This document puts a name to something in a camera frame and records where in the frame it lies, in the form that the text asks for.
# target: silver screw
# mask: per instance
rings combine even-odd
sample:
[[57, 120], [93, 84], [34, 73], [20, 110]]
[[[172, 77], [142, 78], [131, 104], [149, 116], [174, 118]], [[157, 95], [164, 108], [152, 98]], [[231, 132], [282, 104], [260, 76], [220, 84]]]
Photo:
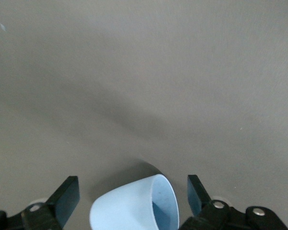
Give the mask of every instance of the silver screw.
[[224, 208], [224, 204], [221, 203], [220, 201], [216, 201], [213, 203], [213, 205], [216, 207], [216, 208]]
[[265, 215], [264, 211], [260, 208], [254, 208], [253, 213], [255, 213], [258, 216], [264, 216]]
[[30, 208], [30, 212], [35, 212], [36, 210], [39, 210], [39, 205], [34, 205]]

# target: overturned cup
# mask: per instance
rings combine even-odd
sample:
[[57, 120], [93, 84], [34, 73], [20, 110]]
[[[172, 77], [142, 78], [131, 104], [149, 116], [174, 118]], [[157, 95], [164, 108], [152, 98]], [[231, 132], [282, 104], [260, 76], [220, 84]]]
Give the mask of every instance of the overturned cup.
[[174, 190], [161, 174], [123, 185], [93, 203], [90, 224], [93, 230], [177, 230]]

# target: white mark on surface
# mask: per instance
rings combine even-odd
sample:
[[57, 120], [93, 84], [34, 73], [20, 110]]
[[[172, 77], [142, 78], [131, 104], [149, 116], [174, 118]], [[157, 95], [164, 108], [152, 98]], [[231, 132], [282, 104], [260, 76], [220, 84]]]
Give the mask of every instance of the white mark on surface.
[[0, 23], [1, 29], [4, 30], [6, 32], [6, 28], [3, 24]]

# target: black bracket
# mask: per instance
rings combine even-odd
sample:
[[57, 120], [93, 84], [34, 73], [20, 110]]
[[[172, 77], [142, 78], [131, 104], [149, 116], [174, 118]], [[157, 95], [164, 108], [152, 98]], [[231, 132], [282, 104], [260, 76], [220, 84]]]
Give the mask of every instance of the black bracket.
[[0, 211], [0, 230], [61, 230], [80, 200], [77, 176], [69, 176], [45, 203], [35, 203], [7, 218]]
[[288, 230], [268, 208], [253, 206], [242, 213], [223, 201], [211, 200], [197, 175], [188, 176], [188, 201], [194, 217], [180, 230]]

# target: cup opening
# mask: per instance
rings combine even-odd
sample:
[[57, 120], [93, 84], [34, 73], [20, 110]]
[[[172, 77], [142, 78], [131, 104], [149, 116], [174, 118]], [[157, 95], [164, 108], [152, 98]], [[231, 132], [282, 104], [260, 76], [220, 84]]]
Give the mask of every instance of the cup opening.
[[174, 190], [163, 175], [155, 178], [152, 185], [152, 205], [159, 230], [177, 230], [179, 212]]

